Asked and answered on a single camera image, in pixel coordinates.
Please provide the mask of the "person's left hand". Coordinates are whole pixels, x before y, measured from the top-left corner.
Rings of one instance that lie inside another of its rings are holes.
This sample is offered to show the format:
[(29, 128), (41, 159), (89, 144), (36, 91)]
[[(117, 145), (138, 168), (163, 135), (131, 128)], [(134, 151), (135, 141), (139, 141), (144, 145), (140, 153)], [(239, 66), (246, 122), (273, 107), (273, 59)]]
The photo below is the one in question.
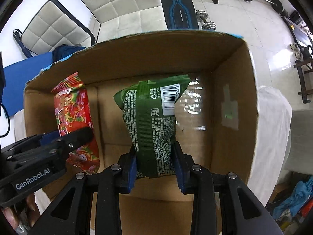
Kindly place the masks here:
[[(40, 217), (40, 212), (38, 206), (35, 202), (35, 194), (32, 193), (26, 198), (27, 203), (27, 219), (30, 227), (33, 227), (38, 218)], [(10, 208), (1, 208), (2, 213), (6, 217), (7, 221), (10, 223), (11, 227), (16, 230), (20, 223), (20, 218), (16, 215), (16, 212)]]

